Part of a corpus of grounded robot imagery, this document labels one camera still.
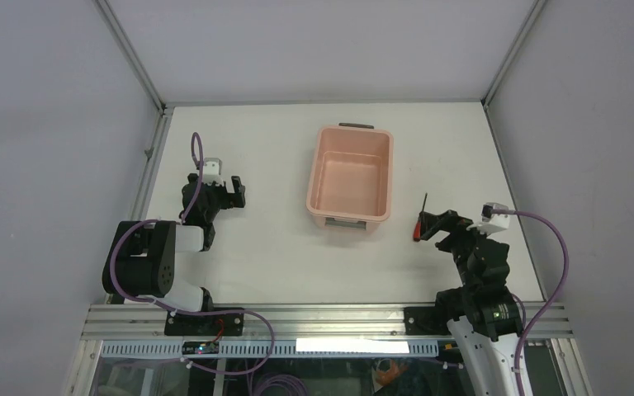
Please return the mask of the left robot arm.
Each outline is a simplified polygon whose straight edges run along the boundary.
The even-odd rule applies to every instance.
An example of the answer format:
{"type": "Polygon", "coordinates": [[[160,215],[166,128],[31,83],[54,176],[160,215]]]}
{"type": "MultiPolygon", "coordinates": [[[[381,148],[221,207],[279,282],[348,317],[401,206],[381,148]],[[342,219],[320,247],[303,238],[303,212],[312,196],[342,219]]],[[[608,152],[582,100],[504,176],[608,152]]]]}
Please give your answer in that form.
{"type": "Polygon", "coordinates": [[[210,291],[176,273],[176,255],[209,251],[216,216],[246,206],[241,178],[232,176],[231,184],[229,190],[221,177],[205,180],[191,173],[182,188],[178,220],[121,221],[102,272],[104,290],[182,312],[184,325],[194,334],[210,332],[215,326],[210,291]]]}

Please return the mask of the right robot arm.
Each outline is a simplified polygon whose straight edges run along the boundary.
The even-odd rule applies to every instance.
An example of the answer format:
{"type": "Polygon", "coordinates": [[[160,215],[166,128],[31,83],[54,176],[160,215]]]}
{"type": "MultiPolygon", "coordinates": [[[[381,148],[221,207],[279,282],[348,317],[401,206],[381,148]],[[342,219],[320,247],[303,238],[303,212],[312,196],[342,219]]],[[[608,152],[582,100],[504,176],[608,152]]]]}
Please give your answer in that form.
{"type": "Polygon", "coordinates": [[[406,310],[405,322],[422,334],[454,337],[476,394],[530,395],[523,316],[507,287],[509,245],[491,238],[509,228],[510,218],[495,209],[485,206],[479,221],[454,210],[419,213],[415,240],[446,233],[435,246],[452,255],[461,286],[437,292],[431,309],[406,310]]]}

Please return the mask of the red handled screwdriver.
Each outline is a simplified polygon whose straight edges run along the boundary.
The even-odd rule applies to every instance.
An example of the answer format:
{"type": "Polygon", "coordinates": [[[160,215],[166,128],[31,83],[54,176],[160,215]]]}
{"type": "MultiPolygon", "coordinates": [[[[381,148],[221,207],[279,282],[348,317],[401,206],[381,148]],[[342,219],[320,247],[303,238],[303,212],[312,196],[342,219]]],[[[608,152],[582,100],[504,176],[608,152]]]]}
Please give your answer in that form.
{"type": "Polygon", "coordinates": [[[424,214],[425,208],[426,208],[427,198],[428,198],[428,194],[425,193],[424,197],[423,197],[422,207],[421,207],[421,210],[418,213],[417,221],[416,221],[416,224],[414,226],[413,241],[416,242],[416,243],[418,243],[421,240],[421,224],[422,224],[423,214],[424,214]]]}

